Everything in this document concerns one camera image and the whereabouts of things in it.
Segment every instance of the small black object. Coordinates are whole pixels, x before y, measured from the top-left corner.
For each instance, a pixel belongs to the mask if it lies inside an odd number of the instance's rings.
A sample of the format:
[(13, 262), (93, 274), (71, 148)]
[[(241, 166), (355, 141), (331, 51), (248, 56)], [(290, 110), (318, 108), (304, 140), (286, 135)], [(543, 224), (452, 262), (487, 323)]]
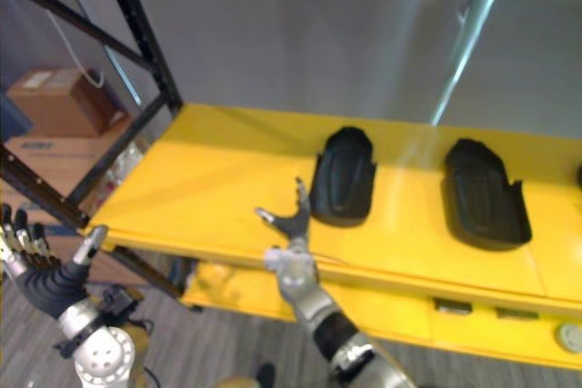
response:
[(317, 157), (309, 200), (311, 214), (334, 226), (363, 223), (370, 212), (376, 164), (364, 131), (343, 127), (331, 135)]
[(260, 388), (275, 388), (276, 368), (272, 363), (264, 363), (256, 371), (255, 379)]
[(129, 320), (129, 316), (143, 300), (144, 295), (135, 288), (112, 285), (103, 292), (103, 300), (97, 309), (102, 314), (105, 325), (121, 326)]
[(531, 240), (521, 181), (509, 184), (496, 154), (483, 143), (461, 139), (445, 165), (445, 210), (458, 239), (487, 250), (509, 250)]

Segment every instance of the brown cardboard box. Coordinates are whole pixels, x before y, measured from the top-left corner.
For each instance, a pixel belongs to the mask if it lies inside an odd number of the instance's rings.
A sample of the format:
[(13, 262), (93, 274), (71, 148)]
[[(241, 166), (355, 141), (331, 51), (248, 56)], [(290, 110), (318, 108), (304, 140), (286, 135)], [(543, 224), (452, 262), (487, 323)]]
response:
[(105, 90), (75, 69), (33, 70), (6, 94), (30, 119), (34, 136), (99, 136), (115, 113)]
[[(18, 136), (11, 138), (5, 147), (59, 193), (68, 195), (130, 123), (128, 117), (118, 120), (98, 138)], [(27, 211), (29, 222), (44, 224), (47, 234), (73, 234), (6, 182), (1, 181), (0, 187), (0, 200), (13, 210)], [(91, 214), (104, 200), (103, 186), (98, 186), (80, 207)]]

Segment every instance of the yellow table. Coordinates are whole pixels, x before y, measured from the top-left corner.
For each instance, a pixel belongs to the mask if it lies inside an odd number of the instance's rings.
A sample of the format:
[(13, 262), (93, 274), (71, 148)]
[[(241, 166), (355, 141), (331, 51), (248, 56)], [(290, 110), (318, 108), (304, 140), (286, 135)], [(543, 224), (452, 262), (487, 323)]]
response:
[[(580, 317), (580, 140), (191, 104), (92, 223), (110, 226), (110, 244), (262, 267), (265, 249), (285, 241), (254, 207), (291, 214), (294, 177), (310, 183), (316, 153), (344, 125), (372, 140), (376, 186), (363, 225), (312, 220), (324, 279)], [(493, 253), (447, 230), (443, 160), (461, 137), (483, 141), (524, 181), (530, 243)]]
[[(474, 304), (468, 315), (442, 313), (430, 297), (323, 282), (362, 330), (379, 338), (472, 353), (523, 363), (582, 370), (582, 354), (562, 349), (555, 332), (577, 320), (540, 314), (535, 320), (499, 318), (495, 308)], [(291, 307), (276, 289), (275, 275), (264, 270), (201, 263), (182, 297), (184, 304), (292, 321)]]

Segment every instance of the metal shelving rack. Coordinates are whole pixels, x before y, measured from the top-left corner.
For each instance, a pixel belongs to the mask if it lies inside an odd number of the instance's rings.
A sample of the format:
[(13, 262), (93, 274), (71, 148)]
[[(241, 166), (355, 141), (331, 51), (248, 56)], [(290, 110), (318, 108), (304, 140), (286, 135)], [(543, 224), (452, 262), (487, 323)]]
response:
[[(153, 76), (159, 89), (159, 96), (143, 109), (67, 196), (56, 191), (54, 187), (2, 145), (0, 177), (63, 224), (74, 229), (83, 229), (89, 222), (89, 216), (79, 209), (81, 202), (99, 182), (115, 159), (163, 107), (167, 107), (174, 117), (182, 107), (183, 102), (140, 0), (117, 0), (140, 53), (127, 47), (59, 0), (31, 1), (145, 68)], [(181, 286), (169, 281), (132, 251), (124, 247), (116, 247), (111, 255), (162, 291), (174, 297), (182, 294)]]

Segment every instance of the robotic arm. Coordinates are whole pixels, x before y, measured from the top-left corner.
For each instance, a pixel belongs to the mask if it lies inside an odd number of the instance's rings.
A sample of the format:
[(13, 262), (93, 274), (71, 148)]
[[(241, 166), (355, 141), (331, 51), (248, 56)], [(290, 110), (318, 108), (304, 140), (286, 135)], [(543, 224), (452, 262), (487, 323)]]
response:
[[(309, 252), (309, 199), (300, 179), (297, 191), (299, 208), (292, 217), (256, 208), (289, 240), (286, 249), (266, 252), (266, 267), (276, 272), (279, 290), (293, 307), (297, 321), (343, 386), (415, 388), (394, 359), (359, 331), (319, 284), (316, 261)], [(63, 357), (74, 358), (83, 388), (145, 387), (143, 359), (149, 335), (143, 326), (129, 320), (141, 296), (115, 287), (97, 304), (85, 290), (92, 258), (105, 240), (107, 228), (96, 227), (73, 259), (61, 264), (45, 240), (43, 227), (35, 225), (30, 235), (25, 212), (16, 213), (14, 225), (11, 214), (10, 207), (3, 204), (0, 260), (26, 299), (58, 321), (66, 337), (58, 349)]]
[(81, 243), (67, 264), (51, 252), (41, 225), (28, 232), (26, 213), (2, 205), (0, 259), (26, 299), (58, 321), (66, 341), (61, 355), (73, 357), (84, 388), (134, 388), (145, 386), (143, 355), (148, 335), (143, 327), (127, 323), (139, 299), (124, 298), (120, 288), (97, 306), (85, 290), (91, 260), (107, 235), (98, 226)]
[(396, 361), (373, 339), (359, 331), (320, 285), (316, 261), (309, 252), (309, 198), (297, 178), (298, 211), (279, 217), (256, 213), (288, 240), (286, 249), (266, 252), (266, 267), (276, 272), (279, 290), (296, 319), (313, 338), (337, 380), (350, 388), (415, 388)]

